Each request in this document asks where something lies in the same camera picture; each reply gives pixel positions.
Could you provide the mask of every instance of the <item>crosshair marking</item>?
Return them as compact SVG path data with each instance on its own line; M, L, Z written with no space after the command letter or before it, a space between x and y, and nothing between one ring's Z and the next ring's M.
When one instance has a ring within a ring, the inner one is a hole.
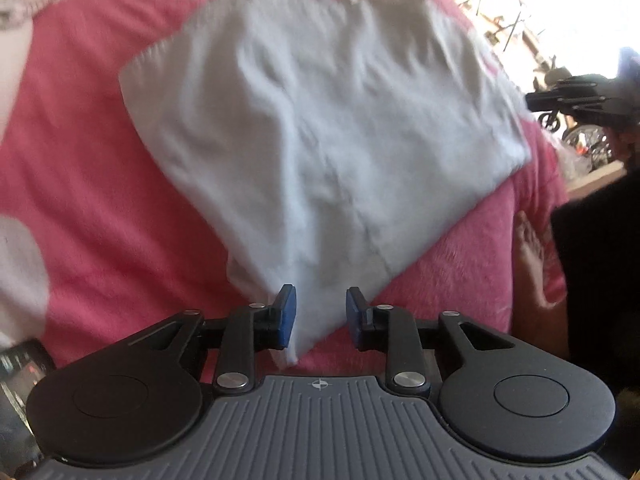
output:
M311 384L314 388L318 389L318 390L322 390L323 388L326 388L327 386L331 386L327 381L325 381L322 377L316 379L315 381L313 381Z

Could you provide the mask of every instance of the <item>white towel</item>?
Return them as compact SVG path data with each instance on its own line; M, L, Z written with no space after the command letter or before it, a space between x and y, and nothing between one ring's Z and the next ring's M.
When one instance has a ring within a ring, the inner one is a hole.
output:
M425 0L214 0L120 84L236 285L297 287L293 363L528 160L487 56Z

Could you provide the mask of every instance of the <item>silver screw head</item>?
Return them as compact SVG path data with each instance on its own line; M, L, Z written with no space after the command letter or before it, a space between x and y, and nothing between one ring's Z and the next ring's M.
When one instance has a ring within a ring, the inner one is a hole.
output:
M403 388L417 388L422 386L426 379L418 372L400 372L394 377L394 382Z
M235 390L236 388L247 386L249 383L249 377L238 372L227 372L226 374L219 375L216 382L218 383L218 386L228 388L229 390Z

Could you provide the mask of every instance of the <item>gray ribbed base plate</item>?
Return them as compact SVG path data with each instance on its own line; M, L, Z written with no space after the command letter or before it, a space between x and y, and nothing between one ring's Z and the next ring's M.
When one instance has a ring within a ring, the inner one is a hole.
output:
M148 462L89 470L54 460L30 480L479 479L622 480L596 456L514 466L462 446L420 399L396 397L374 377L265 378L218 399L197 428Z

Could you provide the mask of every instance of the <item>pink blanket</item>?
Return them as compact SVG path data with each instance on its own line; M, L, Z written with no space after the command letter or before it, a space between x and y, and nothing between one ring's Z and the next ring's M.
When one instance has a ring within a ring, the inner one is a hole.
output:
M146 152L118 72L205 0L62 0L34 19L30 57L0 144L0 344L39 336L59 365L185 308L222 317L243 298L226 251ZM433 0L469 28L452 0ZM511 313L511 231L526 211L548 245L546 292L564 283L548 216L566 199L552 148L524 124L533 160L376 300L419 317L456 309L500 330ZM366 372L338 330L298 370Z

